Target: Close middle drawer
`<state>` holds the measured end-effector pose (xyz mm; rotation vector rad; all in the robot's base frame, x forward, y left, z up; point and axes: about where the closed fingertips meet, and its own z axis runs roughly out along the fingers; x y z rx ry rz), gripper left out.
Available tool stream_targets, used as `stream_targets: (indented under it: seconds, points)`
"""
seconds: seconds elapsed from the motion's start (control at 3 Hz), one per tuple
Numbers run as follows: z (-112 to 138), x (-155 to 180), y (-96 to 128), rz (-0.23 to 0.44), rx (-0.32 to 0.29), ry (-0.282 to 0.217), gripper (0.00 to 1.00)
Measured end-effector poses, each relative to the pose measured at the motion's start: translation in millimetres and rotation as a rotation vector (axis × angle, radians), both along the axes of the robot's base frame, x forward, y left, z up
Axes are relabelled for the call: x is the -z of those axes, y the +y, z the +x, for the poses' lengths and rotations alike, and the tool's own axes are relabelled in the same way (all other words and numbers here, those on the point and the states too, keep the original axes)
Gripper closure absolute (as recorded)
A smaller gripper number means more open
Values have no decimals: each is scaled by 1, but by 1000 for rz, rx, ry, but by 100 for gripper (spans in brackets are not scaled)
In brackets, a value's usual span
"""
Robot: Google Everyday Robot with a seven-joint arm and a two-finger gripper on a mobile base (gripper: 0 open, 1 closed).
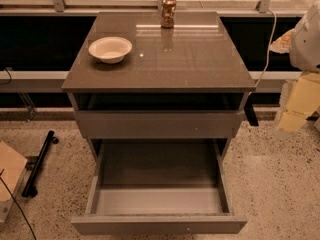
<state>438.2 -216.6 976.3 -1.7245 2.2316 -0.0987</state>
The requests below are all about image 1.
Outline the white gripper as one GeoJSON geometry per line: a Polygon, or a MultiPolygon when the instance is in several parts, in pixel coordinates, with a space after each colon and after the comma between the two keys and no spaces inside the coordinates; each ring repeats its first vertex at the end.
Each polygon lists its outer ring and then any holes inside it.
{"type": "Polygon", "coordinates": [[[287,133],[295,133],[305,124],[305,116],[311,116],[319,107],[320,74],[303,73],[294,82],[289,96],[286,109],[290,112],[282,114],[278,127],[287,133]]]}

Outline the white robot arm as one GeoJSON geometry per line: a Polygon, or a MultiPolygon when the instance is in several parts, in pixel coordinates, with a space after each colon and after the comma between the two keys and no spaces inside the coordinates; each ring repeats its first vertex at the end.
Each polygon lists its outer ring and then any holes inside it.
{"type": "Polygon", "coordinates": [[[292,84],[278,124],[284,132],[295,133],[320,107],[320,1],[273,45],[289,53],[291,65],[302,71],[292,84]]]}

